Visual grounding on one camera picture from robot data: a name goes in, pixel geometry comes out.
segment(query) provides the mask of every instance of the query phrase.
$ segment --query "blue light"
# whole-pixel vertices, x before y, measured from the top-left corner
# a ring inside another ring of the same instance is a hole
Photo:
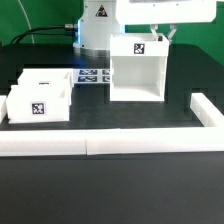
[[[80,44],[81,43],[81,37],[80,37],[80,19],[78,20],[78,44]]]

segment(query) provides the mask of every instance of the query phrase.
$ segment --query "white foam block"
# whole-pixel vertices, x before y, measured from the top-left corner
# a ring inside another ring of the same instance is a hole
[[[86,155],[85,131],[4,131],[0,156]]]
[[[87,155],[223,151],[223,128],[88,131]]]
[[[192,93],[190,108],[205,127],[224,127],[222,113],[203,93]]]
[[[0,123],[4,119],[6,113],[6,96],[0,96]]]

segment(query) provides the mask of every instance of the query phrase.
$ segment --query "black mat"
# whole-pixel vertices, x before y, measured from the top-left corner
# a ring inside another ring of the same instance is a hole
[[[0,53],[0,93],[8,94],[23,68],[109,68],[109,58],[75,56],[71,46],[13,45]],[[192,45],[170,47],[165,102],[110,102],[109,86],[75,85],[70,122],[9,125],[0,130],[200,127],[189,106],[203,92],[224,109],[224,68]]]

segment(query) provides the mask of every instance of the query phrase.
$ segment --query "white foam barrier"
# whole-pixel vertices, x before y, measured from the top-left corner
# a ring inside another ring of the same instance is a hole
[[[0,156],[86,155],[85,131],[3,131]]]
[[[192,93],[190,108],[205,127],[224,127],[224,116],[203,93]]]

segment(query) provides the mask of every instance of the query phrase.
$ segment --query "marker sticker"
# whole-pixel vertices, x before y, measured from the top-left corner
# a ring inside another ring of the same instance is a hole
[[[96,76],[79,76],[78,82],[97,82]]]
[[[46,107],[44,102],[31,103],[33,115],[44,115],[46,113]]]
[[[134,54],[145,54],[145,44],[134,44]]]
[[[99,10],[97,11],[96,17],[108,17],[107,12],[103,5],[101,5]]]

